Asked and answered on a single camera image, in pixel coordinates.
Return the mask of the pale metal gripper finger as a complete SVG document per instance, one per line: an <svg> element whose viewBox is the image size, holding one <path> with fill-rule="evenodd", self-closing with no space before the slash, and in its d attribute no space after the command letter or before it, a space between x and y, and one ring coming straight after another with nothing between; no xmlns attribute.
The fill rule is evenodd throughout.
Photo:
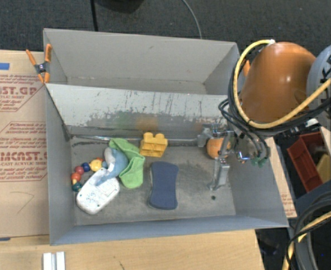
<svg viewBox="0 0 331 270"><path fill-rule="evenodd" d="M197 146L204 147L208 140L218 138L219 133L216 129L203 128L201 134L197 136Z"/></svg>
<svg viewBox="0 0 331 270"><path fill-rule="evenodd" d="M212 181L207 185L211 191L216 191L226 185L230 165L225 158L216 158Z"/></svg>

